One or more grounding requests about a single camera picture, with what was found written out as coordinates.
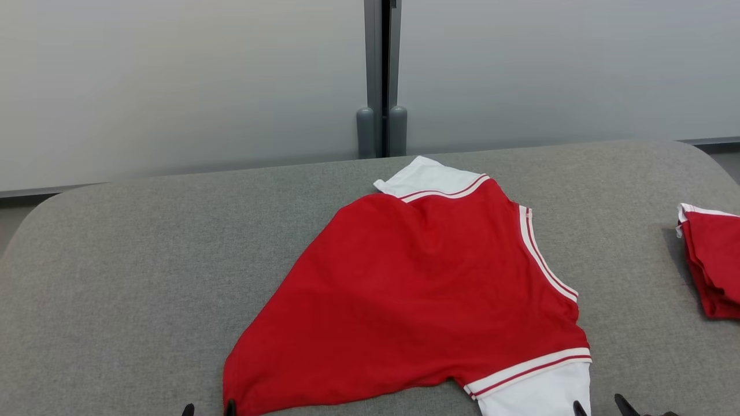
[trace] folded cloth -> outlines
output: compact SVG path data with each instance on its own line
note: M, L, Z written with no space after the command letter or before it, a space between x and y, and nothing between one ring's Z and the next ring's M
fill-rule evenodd
M740 319L740 216L680 204L676 230L704 313Z

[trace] clothing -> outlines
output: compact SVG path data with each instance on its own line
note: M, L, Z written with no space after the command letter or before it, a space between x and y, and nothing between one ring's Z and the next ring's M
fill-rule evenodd
M487 175L419 157L342 208L226 359L239 415L453 378L488 415L590 414L578 293L531 210Z
M680 204L677 230L704 313L740 319L740 217Z

